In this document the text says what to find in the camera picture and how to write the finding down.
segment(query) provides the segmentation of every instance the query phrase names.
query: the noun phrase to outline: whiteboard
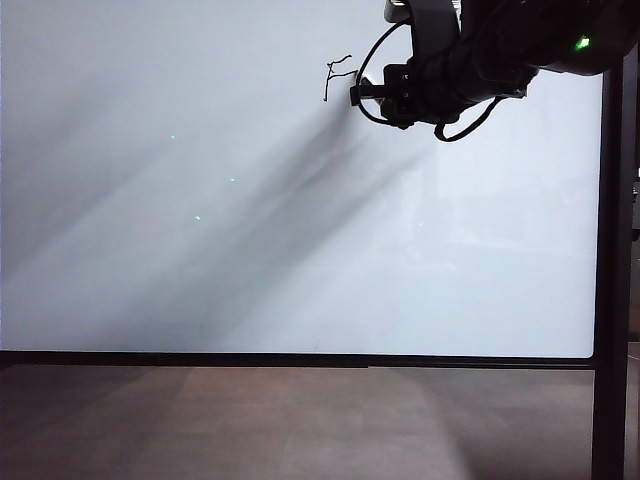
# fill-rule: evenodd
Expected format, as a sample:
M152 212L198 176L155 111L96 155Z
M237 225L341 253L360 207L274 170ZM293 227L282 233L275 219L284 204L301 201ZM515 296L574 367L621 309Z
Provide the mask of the whiteboard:
M375 125L383 7L4 0L2 348L591 356L602 78Z

